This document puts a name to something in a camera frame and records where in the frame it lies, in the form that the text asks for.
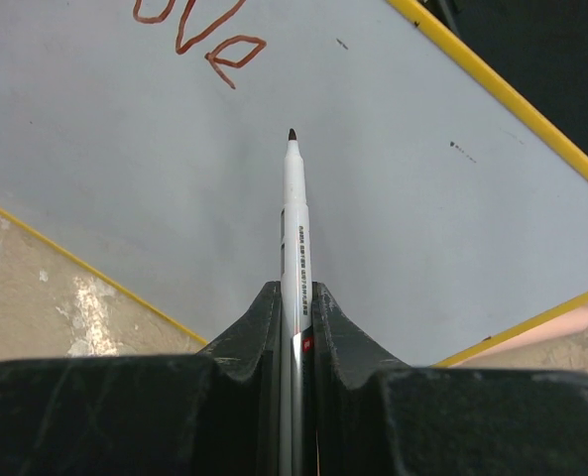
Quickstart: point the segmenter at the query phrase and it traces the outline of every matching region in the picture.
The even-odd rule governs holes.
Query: white marker
[[[279,466],[281,476],[301,476],[315,471],[316,459],[309,393],[313,378],[309,209],[306,206],[304,162],[294,129],[290,129],[285,155],[285,207],[281,214],[281,235],[283,318]]]

